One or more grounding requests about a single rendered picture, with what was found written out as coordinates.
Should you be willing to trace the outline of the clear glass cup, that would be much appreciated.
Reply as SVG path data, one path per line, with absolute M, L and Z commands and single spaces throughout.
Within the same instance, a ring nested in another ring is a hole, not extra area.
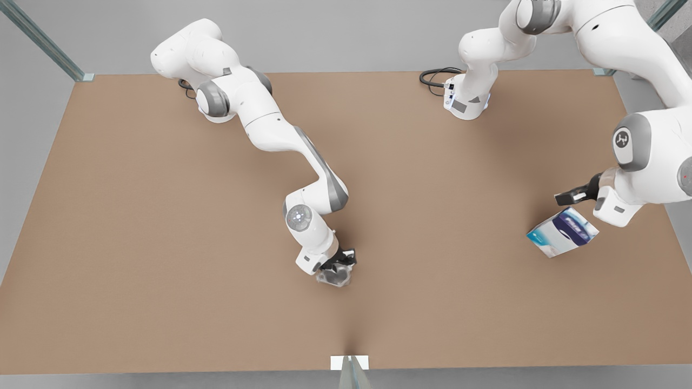
M 336 287 L 348 286 L 351 281 L 351 272 L 353 265 L 335 263 L 330 269 L 319 271 L 316 280 L 319 283 L 325 283 Z

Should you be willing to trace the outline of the white and blue box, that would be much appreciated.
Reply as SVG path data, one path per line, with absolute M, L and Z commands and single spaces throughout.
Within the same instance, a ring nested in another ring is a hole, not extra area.
M 599 234 L 598 229 L 569 206 L 527 233 L 527 237 L 548 258 L 586 245 Z

